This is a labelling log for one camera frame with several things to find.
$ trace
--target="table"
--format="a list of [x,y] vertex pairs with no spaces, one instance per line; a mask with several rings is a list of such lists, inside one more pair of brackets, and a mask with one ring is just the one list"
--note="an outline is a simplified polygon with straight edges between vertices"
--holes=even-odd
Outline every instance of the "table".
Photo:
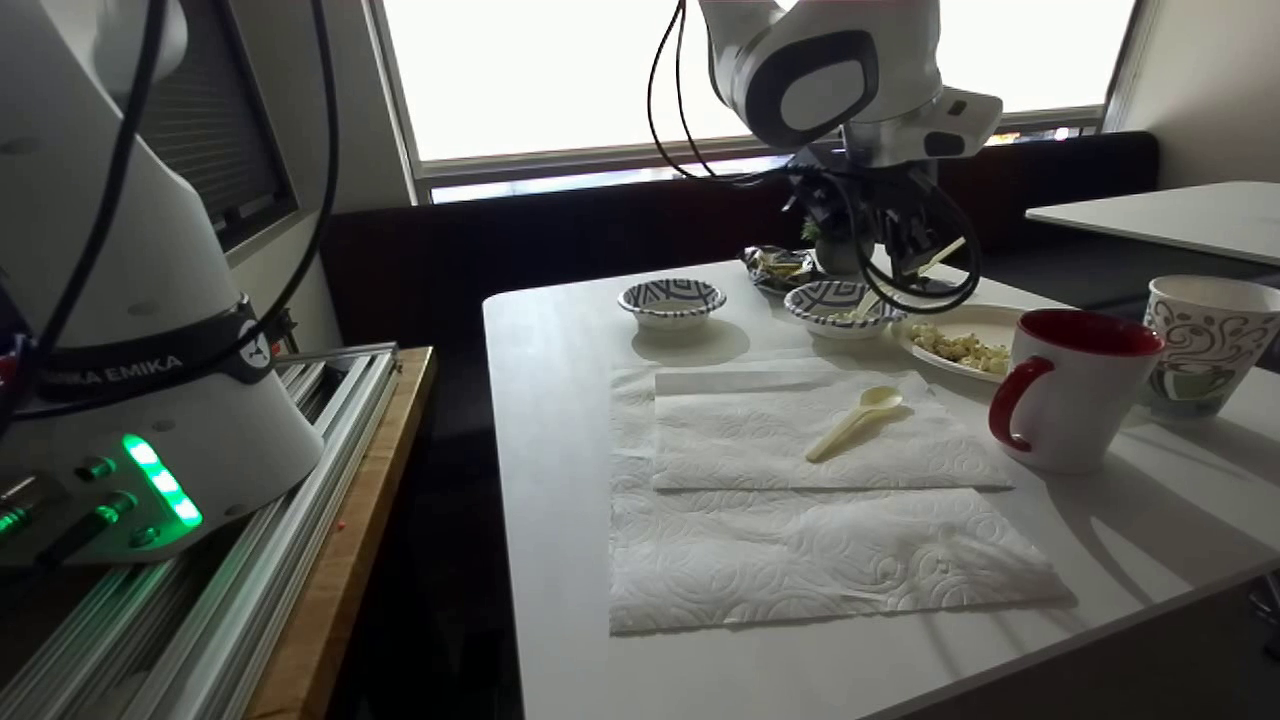
[[344,664],[376,548],[436,380],[432,348],[400,348],[396,376],[376,436],[356,468],[348,500],[312,576],[284,624],[284,636],[260,676],[248,716],[328,716],[332,684]]
[[1280,264],[1280,184],[1232,180],[1044,204],[1028,208],[1028,220]]
[[[1196,432],[1136,420],[1100,476],[1020,476],[988,500],[1036,540],[1068,608],[920,612],[836,624],[608,636],[608,376],[620,360],[716,364],[808,348],[740,264],[696,348],[648,344],[612,300],[644,276],[504,292],[484,304],[504,532],[528,720],[896,716],[1156,620],[1280,564],[1280,380],[1252,372]],[[980,284],[976,300],[1048,304]]]

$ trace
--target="white napkin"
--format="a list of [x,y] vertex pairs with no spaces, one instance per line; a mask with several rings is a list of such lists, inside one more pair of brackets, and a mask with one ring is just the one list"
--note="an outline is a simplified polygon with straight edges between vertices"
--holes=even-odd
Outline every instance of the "white napkin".
[[1068,600],[980,492],[648,492],[620,456],[612,636]]
[[[644,404],[648,396],[636,384],[640,376],[632,372],[616,400]],[[904,412],[872,424],[824,464],[808,464],[804,448],[856,408],[872,384],[900,388]],[[908,368],[872,372],[824,360],[656,368],[656,488],[1008,488],[1000,452],[960,404]]]

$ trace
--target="small bowl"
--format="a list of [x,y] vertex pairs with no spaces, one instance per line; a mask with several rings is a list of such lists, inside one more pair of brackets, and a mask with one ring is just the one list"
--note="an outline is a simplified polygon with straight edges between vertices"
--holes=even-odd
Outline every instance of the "small bowl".
[[704,280],[648,280],[632,284],[616,304],[640,320],[640,328],[700,328],[716,308],[724,308],[724,292]]
[[864,280],[812,280],[784,296],[812,340],[884,344],[884,328],[900,316]]

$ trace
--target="white machine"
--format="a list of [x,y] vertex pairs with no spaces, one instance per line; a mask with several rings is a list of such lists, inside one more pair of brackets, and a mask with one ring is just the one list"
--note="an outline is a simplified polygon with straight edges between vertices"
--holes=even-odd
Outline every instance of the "white machine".
[[876,272],[868,244],[884,244],[908,280],[920,252],[932,252],[924,240],[936,208],[932,160],[980,152],[1004,108],[940,80],[940,0],[700,0],[700,8],[720,100],[764,144],[800,152],[804,236],[816,240],[828,276]]
[[[136,0],[0,4],[0,284],[36,348],[104,196],[112,92],[128,92],[144,12]],[[172,0],[156,68],[180,52]],[[320,440],[260,336],[152,392],[228,352],[248,324],[200,196],[136,140],[56,348],[40,368],[8,360],[0,392],[32,392],[8,396],[0,436],[0,568],[160,560],[296,488]]]

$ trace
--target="food item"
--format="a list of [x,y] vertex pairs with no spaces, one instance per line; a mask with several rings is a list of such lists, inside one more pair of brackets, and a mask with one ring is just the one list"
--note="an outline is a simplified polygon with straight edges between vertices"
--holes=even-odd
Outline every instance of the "food item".
[[908,340],[940,360],[984,376],[1008,376],[1008,348],[984,344],[976,332],[944,332],[936,324],[908,324]]

